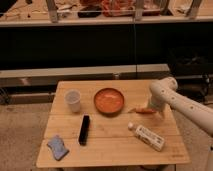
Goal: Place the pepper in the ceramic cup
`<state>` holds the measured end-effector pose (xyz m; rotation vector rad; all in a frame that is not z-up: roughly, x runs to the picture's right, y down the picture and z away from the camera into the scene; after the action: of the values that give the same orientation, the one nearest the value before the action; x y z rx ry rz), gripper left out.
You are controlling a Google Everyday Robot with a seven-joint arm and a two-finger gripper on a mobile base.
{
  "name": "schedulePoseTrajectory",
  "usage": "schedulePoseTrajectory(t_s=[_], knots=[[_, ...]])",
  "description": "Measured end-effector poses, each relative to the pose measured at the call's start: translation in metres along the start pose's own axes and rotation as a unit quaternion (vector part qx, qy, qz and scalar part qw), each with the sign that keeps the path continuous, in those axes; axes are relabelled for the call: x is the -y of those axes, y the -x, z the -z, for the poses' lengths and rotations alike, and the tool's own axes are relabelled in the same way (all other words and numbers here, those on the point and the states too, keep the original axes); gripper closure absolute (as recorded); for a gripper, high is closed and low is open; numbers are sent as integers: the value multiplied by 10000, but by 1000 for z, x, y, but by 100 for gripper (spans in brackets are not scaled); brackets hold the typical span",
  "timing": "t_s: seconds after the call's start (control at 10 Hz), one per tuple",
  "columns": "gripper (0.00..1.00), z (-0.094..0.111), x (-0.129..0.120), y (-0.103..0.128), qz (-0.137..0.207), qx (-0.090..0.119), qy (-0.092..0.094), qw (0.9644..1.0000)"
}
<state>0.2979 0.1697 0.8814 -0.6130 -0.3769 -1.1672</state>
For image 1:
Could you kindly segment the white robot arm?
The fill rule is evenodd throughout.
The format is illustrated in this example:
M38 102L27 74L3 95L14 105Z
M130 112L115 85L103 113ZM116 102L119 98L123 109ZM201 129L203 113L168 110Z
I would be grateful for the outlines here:
M148 106L163 112L166 105L182 113L213 139L213 109L176 92L178 83L174 77L155 80L149 85L151 97Z

